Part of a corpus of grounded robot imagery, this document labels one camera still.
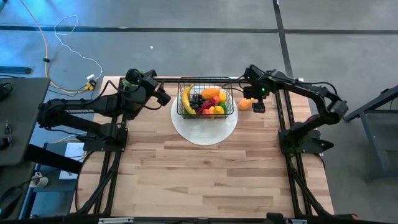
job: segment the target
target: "wire basket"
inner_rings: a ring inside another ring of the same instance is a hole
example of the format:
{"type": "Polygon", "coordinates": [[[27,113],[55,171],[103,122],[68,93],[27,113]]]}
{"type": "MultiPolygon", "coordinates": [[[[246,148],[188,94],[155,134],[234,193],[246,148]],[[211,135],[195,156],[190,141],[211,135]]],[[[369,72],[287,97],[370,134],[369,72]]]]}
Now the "wire basket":
{"type": "Polygon", "coordinates": [[[181,115],[183,118],[191,119],[203,119],[203,118],[227,118],[228,115],[234,113],[234,103],[232,94],[232,84],[229,77],[181,77],[178,80],[178,94],[177,94],[177,114],[181,115]],[[191,84],[194,84],[191,89],[189,99],[194,94],[200,94],[203,90],[207,88],[219,88],[220,92],[224,92],[226,95],[225,106],[227,111],[225,114],[188,114],[183,103],[182,103],[182,93],[184,89],[188,88],[191,84]]]}

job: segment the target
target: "gray floor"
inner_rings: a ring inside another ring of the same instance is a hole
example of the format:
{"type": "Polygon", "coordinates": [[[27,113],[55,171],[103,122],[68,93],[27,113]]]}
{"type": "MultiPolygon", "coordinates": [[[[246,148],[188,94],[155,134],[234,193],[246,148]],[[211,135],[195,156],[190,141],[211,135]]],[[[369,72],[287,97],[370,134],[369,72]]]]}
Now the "gray floor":
{"type": "MultiPolygon", "coordinates": [[[[96,27],[184,27],[275,29],[271,0],[26,0],[43,25],[77,14],[80,24],[96,27]]],[[[280,0],[286,29],[398,29],[394,0],[280,0]]],[[[19,1],[0,12],[0,25],[32,25],[19,1]]],[[[74,21],[65,21],[73,25],[74,21]]],[[[98,67],[62,47],[53,32],[49,42],[51,77],[78,89],[98,67]]],[[[156,69],[161,75],[239,76],[253,63],[284,71],[277,34],[104,33],[76,32],[62,39],[95,58],[104,75],[124,75],[129,68],[156,69]]],[[[295,77],[333,83],[353,110],[398,84],[398,35],[294,35],[286,37],[295,77]]],[[[28,66],[42,77],[44,46],[39,32],[0,31],[0,64],[28,66]]],[[[60,97],[48,93],[47,99],[60,97]]],[[[76,98],[90,97],[88,93],[76,98]]],[[[398,101],[393,104],[398,108],[398,101]]],[[[335,143],[325,153],[326,176],[336,213],[361,219],[396,222],[398,180],[365,183],[375,160],[359,120],[321,129],[335,143]]],[[[64,134],[36,129],[32,142],[56,141],[64,134]]],[[[54,215],[61,212],[52,211],[54,215]]]]}

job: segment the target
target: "white cable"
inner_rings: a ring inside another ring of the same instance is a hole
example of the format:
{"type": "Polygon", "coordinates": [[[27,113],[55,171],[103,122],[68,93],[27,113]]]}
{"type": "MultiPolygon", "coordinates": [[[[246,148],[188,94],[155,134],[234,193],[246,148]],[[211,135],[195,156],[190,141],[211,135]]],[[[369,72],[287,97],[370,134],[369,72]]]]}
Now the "white cable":
{"type": "Polygon", "coordinates": [[[101,71],[99,72],[98,77],[95,77],[96,79],[99,79],[99,78],[102,76],[102,72],[103,72],[102,66],[101,66],[96,60],[94,60],[94,59],[92,59],[92,58],[84,57],[84,56],[82,56],[79,52],[72,50],[68,45],[64,44],[64,43],[62,42],[61,38],[58,36],[58,35],[69,35],[69,34],[71,34],[71,33],[75,30],[76,26],[78,26],[78,25],[79,25],[79,17],[78,17],[77,15],[65,17],[65,18],[61,19],[61,20],[57,23],[57,25],[54,26],[55,36],[56,36],[56,38],[61,42],[61,44],[62,44],[63,46],[65,46],[65,47],[69,48],[69,50],[70,50],[71,52],[78,54],[78,55],[79,55],[81,58],[83,58],[83,59],[87,59],[87,60],[91,60],[91,61],[95,62],[95,63],[99,66],[99,68],[101,69],[101,71]],[[72,17],[76,17],[76,25],[73,27],[72,31],[70,31],[69,33],[66,33],[66,34],[60,34],[60,33],[58,33],[58,32],[57,32],[57,26],[59,26],[59,24],[60,24],[62,21],[64,21],[65,19],[69,19],[69,18],[72,18],[72,17]]]}
{"type": "Polygon", "coordinates": [[[65,140],[65,139],[72,138],[72,137],[74,137],[74,136],[76,136],[76,135],[79,135],[79,134],[86,134],[86,132],[84,132],[84,133],[78,133],[78,134],[71,134],[71,135],[69,135],[69,136],[67,136],[67,137],[65,137],[65,138],[63,138],[63,139],[58,140],[58,141],[63,141],[63,140],[65,140]]]}

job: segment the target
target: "wooden tabletop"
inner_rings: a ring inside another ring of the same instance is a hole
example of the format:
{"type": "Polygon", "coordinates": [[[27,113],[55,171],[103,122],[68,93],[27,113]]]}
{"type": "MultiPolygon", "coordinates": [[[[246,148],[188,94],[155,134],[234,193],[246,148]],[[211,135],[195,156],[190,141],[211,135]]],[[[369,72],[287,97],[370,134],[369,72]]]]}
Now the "wooden tabletop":
{"type": "MultiPolygon", "coordinates": [[[[117,84],[119,78],[104,77],[103,85],[108,80],[117,84]]],[[[264,114],[238,111],[236,128],[223,142],[197,146],[181,137],[171,121],[177,84],[166,83],[165,90],[172,96],[167,106],[158,111],[143,109],[127,123],[129,137],[119,166],[112,216],[264,218],[267,212],[293,216],[285,159],[277,138],[280,127],[274,95],[265,100],[264,114]]],[[[112,93],[113,88],[105,91],[105,95],[112,93]]],[[[238,91],[233,95],[235,102],[243,97],[238,91]]],[[[290,97],[295,120],[305,121],[311,115],[308,99],[293,93],[290,97]]],[[[156,107],[157,103],[151,99],[147,105],[156,107]]],[[[107,123],[110,118],[96,115],[94,121],[107,123]]],[[[98,185],[103,157],[103,152],[95,152],[83,167],[78,185],[80,206],[98,185]]],[[[309,189],[333,213],[321,160],[303,154],[303,164],[309,189]]],[[[304,211],[301,190],[298,195],[304,211]]]]}

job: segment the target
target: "banana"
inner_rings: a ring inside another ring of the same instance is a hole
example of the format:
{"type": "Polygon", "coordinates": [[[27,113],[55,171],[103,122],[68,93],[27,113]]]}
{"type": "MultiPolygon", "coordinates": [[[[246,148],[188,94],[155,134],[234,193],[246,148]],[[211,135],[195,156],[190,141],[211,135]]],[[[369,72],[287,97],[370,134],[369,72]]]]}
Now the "banana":
{"type": "Polygon", "coordinates": [[[189,93],[191,92],[192,87],[193,84],[185,88],[184,92],[182,93],[182,104],[184,104],[184,107],[188,114],[196,114],[195,110],[192,109],[192,107],[189,105],[189,93]]]}

